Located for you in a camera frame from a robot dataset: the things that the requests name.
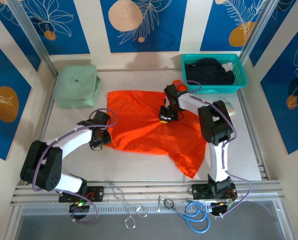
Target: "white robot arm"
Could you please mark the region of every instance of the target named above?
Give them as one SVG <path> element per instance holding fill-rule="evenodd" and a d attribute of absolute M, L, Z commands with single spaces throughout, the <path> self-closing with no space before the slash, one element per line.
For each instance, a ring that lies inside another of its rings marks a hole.
<path fill-rule="evenodd" d="M 33 183 L 35 170 L 43 152 L 49 145 L 56 141 L 57 143 L 45 155 L 45 163 L 39 168 L 35 185 L 46 191 L 69 191 L 85 196 L 87 182 L 80 177 L 62 173 L 62 161 L 68 154 L 81 145 L 89 144 L 90 148 L 95 150 L 96 148 L 102 148 L 105 144 L 111 143 L 111 137 L 107 129 L 94 127 L 97 125 L 105 126 L 109 120 L 110 116 L 108 114 L 97 111 L 93 119 L 81 121 L 75 128 L 79 129 L 85 126 L 86 129 L 75 131 L 66 137 L 62 136 L 63 140 L 59 142 L 57 142 L 57 138 L 48 140 L 47 142 L 34 141 L 29 148 L 20 178 L 31 184 Z"/>
<path fill-rule="evenodd" d="M 187 91 L 179 92 L 174 84 L 164 89 L 166 106 L 160 107 L 160 122 L 169 123 L 179 121 L 178 114 L 188 110 L 199 116 L 200 129 L 203 138 L 208 143 L 210 154 L 210 172 L 204 196 L 218 198 L 226 194 L 226 190 L 233 187 L 228 170 L 228 144 L 233 130 L 217 110 L 231 122 L 223 101 L 206 104 L 197 97 L 192 97 Z"/>
<path fill-rule="evenodd" d="M 178 98 L 179 107 L 183 110 L 188 110 L 198 115 L 198 109 L 203 106 L 208 106 L 195 98 L 190 97 L 190 93 L 184 93 Z M 207 144 L 210 159 L 210 177 L 215 182 L 226 180 L 229 176 L 225 172 L 228 170 L 228 145 L 222 147 L 222 144 L 214 145 L 212 142 Z M 224 168 L 222 163 L 222 151 L 224 150 Z"/>

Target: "orange fabric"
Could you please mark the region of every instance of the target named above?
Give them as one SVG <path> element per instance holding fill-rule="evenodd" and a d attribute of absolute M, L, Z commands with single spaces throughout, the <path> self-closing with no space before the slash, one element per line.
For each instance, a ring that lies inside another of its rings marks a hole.
<path fill-rule="evenodd" d="M 118 117 L 117 124 L 109 128 L 112 138 L 109 147 L 168 155 L 185 175 L 193 178 L 204 160 L 207 144 L 201 134 L 199 118 L 184 111 L 180 121 L 159 122 L 160 106 L 165 98 L 164 92 L 154 91 L 108 93 L 107 107 Z"/>

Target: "box lid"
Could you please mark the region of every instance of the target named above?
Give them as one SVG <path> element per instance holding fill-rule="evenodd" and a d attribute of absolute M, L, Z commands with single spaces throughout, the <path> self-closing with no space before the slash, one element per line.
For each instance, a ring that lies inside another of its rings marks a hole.
<path fill-rule="evenodd" d="M 95 92 L 97 70 L 93 65 L 68 65 L 57 77 L 53 97 L 56 100 L 87 99 Z"/>

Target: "teal plastic basket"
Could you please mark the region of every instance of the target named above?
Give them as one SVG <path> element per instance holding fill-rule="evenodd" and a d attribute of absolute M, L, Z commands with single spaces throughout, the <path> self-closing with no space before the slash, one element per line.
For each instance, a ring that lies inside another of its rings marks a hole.
<path fill-rule="evenodd" d="M 233 85 L 202 85 L 201 89 L 195 93 L 200 94 L 233 94 L 240 88 L 247 86 L 247 77 L 243 65 L 236 54 L 184 54 L 181 59 L 182 73 L 184 81 L 190 80 L 186 77 L 185 64 L 194 64 L 200 59 L 217 59 L 221 64 L 232 63 L 234 74 Z M 198 85 L 185 83 L 189 91 L 199 88 Z"/>

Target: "green plastic box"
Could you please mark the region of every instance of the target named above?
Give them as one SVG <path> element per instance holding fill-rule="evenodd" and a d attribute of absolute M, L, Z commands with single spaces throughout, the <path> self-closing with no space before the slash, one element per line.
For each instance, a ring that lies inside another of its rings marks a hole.
<path fill-rule="evenodd" d="M 97 101 L 100 78 L 93 65 L 68 65 L 57 77 L 53 98 L 62 108 L 89 108 Z"/>

